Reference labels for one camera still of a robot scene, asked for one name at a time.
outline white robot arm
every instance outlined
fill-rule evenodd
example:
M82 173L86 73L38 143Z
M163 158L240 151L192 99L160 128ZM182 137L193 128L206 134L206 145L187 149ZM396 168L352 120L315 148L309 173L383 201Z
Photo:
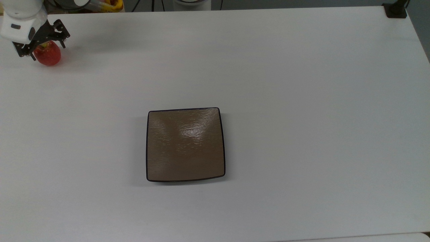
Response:
M83 6L88 0L74 1L76 6ZM4 8L3 24L0 35L13 42L20 57L31 56L33 50L49 40L64 41L70 37L61 20L50 25L42 0L2 0Z

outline red apple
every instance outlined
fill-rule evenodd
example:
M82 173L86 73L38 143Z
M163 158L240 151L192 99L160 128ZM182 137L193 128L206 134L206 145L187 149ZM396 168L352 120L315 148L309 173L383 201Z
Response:
M55 65L61 59L60 48L52 40L37 46L33 54L40 63L47 66Z

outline white table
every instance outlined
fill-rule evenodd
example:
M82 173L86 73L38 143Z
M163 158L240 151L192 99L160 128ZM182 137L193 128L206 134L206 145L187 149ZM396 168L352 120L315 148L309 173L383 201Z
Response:
M268 242L430 230L430 65L382 7L50 16L0 40L2 241ZM145 179L150 110L219 107L227 174Z
M430 242L430 238L422 233L410 233L336 239L301 240L301 242Z

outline black mount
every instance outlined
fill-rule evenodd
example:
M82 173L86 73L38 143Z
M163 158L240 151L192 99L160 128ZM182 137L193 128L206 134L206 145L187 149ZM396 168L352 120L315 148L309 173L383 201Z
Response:
M395 3L383 3L385 14L390 19L405 19L406 14L405 4L408 0L397 0Z
M18 52L20 57L31 56L33 60L36 58L33 55L33 51L36 47L42 43L50 40L60 41L61 46L66 48L64 41L69 38L70 34L64 27L60 19L57 19L53 25L50 25L48 20L39 28L39 30L34 34L31 42L29 44L21 44L17 42L12 42L15 46L16 52Z

